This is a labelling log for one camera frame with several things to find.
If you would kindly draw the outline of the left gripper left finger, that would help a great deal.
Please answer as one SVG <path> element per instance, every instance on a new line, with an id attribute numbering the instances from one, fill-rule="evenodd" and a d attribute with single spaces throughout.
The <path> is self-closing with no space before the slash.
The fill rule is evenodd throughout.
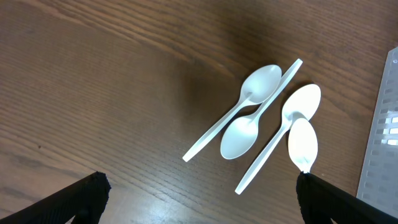
<path id="1" fill-rule="evenodd" d="M 102 172 L 91 175 L 1 219 L 1 223 L 98 223 L 111 186 Z"/>

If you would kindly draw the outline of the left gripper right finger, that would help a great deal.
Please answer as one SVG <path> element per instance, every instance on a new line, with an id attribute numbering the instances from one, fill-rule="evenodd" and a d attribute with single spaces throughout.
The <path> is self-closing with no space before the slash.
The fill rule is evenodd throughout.
<path id="1" fill-rule="evenodd" d="M 397 218 L 311 173 L 298 175 L 296 193 L 305 224 L 397 224 Z"/>

